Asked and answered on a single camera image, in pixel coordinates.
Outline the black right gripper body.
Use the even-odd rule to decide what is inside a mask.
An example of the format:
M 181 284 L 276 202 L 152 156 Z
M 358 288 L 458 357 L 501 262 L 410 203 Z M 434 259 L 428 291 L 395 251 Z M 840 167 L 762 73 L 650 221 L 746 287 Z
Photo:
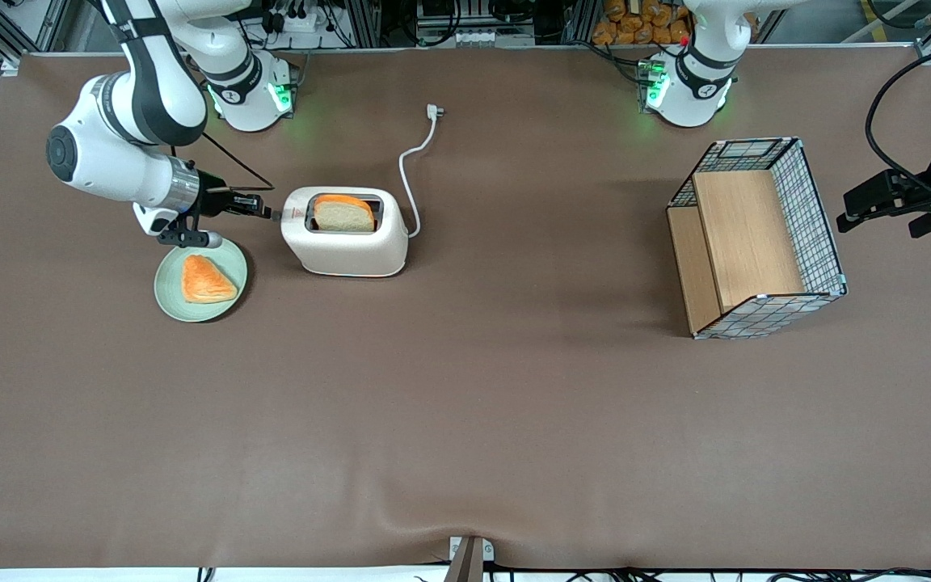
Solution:
M 232 188 L 221 177 L 203 170 L 196 170 L 197 197 L 191 206 L 195 220 L 201 217 L 217 217 L 224 213 L 233 198 Z

